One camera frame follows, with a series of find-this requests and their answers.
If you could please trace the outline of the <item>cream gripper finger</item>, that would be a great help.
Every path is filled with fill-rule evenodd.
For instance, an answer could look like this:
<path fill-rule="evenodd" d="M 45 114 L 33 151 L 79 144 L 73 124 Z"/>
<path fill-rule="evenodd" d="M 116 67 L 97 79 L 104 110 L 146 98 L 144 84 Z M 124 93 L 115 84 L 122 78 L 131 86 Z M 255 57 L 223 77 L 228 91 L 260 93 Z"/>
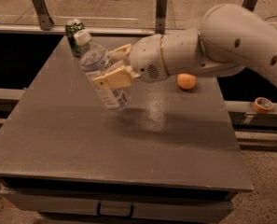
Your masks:
<path fill-rule="evenodd" d="M 132 44 L 125 44 L 116 49 L 109 51 L 110 60 L 113 63 L 116 63 L 120 60 L 124 60 L 128 57 L 130 51 L 132 49 Z"/>
<path fill-rule="evenodd" d="M 92 81 L 100 89 L 121 89 L 130 87 L 140 76 L 130 65 L 121 65 L 111 72 L 95 77 Z"/>

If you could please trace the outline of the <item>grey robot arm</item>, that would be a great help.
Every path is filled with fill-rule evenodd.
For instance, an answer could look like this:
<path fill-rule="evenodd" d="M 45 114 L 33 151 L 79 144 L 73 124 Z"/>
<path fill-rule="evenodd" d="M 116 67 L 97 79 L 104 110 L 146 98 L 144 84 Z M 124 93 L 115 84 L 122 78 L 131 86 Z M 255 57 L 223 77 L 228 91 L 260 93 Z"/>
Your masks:
<path fill-rule="evenodd" d="M 100 89 L 184 73 L 229 77 L 245 67 L 277 88 L 277 29 L 246 8 L 221 4 L 206 12 L 198 29 L 144 37 L 129 52 L 117 51 L 111 59 L 115 67 L 93 79 Z"/>

